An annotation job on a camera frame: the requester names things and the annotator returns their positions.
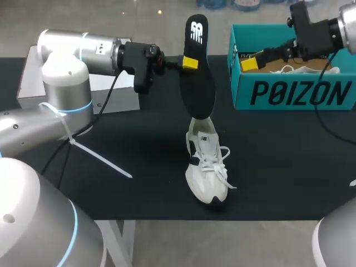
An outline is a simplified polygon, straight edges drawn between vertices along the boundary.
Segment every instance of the new balance logo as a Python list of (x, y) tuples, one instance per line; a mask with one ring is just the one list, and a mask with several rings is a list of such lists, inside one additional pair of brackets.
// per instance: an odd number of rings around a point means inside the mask
[(202, 25), (193, 21), (190, 26), (190, 38), (202, 44)]

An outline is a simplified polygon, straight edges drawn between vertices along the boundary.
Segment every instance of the teal shoe box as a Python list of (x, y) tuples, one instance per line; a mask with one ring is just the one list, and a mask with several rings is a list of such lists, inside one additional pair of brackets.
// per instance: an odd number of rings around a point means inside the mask
[(295, 38), (284, 24), (234, 24), (228, 68), (237, 110), (351, 110), (356, 102), (356, 56), (341, 50), (332, 61), (340, 74), (242, 73), (240, 57)]

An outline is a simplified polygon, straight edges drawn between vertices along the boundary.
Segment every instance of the table leg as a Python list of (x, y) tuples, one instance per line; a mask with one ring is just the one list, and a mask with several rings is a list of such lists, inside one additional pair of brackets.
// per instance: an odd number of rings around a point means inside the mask
[(123, 222), (122, 238), (127, 247), (127, 251), (131, 258), (131, 261), (134, 255), (133, 245), (135, 242), (135, 228), (136, 228), (135, 220), (125, 220)]
[(95, 221), (116, 267), (132, 267), (136, 221), (125, 221), (121, 234), (116, 221)]

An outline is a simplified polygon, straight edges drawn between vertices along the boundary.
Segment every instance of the black table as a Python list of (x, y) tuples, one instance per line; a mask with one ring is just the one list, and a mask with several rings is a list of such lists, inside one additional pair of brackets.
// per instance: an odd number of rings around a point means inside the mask
[[(185, 133), (190, 123), (178, 75), (156, 77), (140, 111), (103, 115), (78, 137), (133, 175), (125, 178), (73, 147), (61, 191), (95, 220), (317, 220), (356, 196), (356, 147), (328, 135), (313, 111), (237, 111), (233, 108), (226, 56), (210, 56), (217, 85), (212, 120), (225, 160), (229, 190), (224, 206), (209, 208), (190, 191)], [(19, 107), (16, 91), (23, 58), (0, 59), (0, 110)], [(356, 112), (321, 112), (338, 133), (356, 140)], [(40, 171), (58, 143), (19, 159)], [(46, 178), (55, 186), (65, 149)]]

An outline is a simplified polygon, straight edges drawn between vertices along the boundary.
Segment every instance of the black cable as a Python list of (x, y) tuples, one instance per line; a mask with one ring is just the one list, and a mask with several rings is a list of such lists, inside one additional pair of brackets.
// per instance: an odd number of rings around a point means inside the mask
[(64, 174), (65, 174), (65, 170), (66, 170), (66, 166), (67, 166), (67, 162), (68, 162), (68, 158), (69, 158), (69, 153), (71, 152), (71, 147), (72, 147), (71, 144), (68, 144), (68, 149), (67, 149), (67, 154), (66, 154), (66, 157), (65, 157), (65, 162), (63, 164), (62, 173), (61, 173), (61, 176), (60, 176), (60, 181), (58, 182), (58, 186), (57, 186), (58, 190), (61, 188), (62, 180), (63, 180)]
[[(328, 60), (328, 63), (325, 65), (324, 69), (322, 70), (320, 76), (319, 76), (319, 79), (318, 79), (318, 83), (322, 81), (322, 78), (324, 76), (324, 73), (325, 71), (327, 70), (327, 68), (329, 67), (329, 65), (331, 64), (332, 60), (334, 59), (334, 57), (336, 56), (338, 52), (336, 51), (335, 53), (333, 53), (333, 55), (331, 56), (331, 58)], [(346, 142), (348, 144), (351, 144), (351, 145), (356, 145), (356, 141), (353, 141), (353, 140), (350, 140), (350, 139), (347, 139), (341, 135), (338, 135), (337, 133), (335, 133), (334, 131), (332, 131), (326, 124), (325, 122), (323, 121), (320, 113), (319, 113), (319, 110), (318, 110), (318, 107), (317, 105), (314, 105), (314, 109), (315, 109), (315, 114), (317, 115), (317, 118), (318, 118), (318, 121), (320, 123), (320, 125), (323, 127), (323, 129), (330, 135), (334, 136), (336, 139), (339, 139), (343, 142)]]
[[(81, 133), (87, 131), (90, 127), (92, 127), (95, 123), (98, 122), (99, 118), (101, 117), (102, 113), (104, 112), (104, 109), (109, 101), (109, 98), (111, 96), (111, 93), (112, 93), (112, 90), (115, 86), (115, 83), (117, 81), (117, 78), (120, 74), (116, 75), (115, 76), (115, 79), (113, 80), (112, 82), (112, 85), (110, 87), (110, 90), (109, 90), (109, 93), (107, 94), (106, 96), (106, 99), (105, 99), (105, 102), (104, 104), (102, 105), (100, 111), (99, 111), (99, 114), (84, 128), (80, 129), (78, 132), (76, 132), (75, 134), (73, 134), (73, 137), (77, 137), (78, 135), (80, 135)], [(48, 169), (49, 165), (51, 164), (51, 162), (53, 161), (53, 159), (57, 156), (57, 154), (59, 153), (59, 151), (65, 146), (66, 143), (69, 142), (69, 138), (65, 139), (57, 148), (56, 150), (53, 152), (53, 154), (51, 155), (51, 157), (48, 159), (47, 163), (45, 164), (43, 170), (41, 171), (41, 175), (44, 175), (46, 170)]]

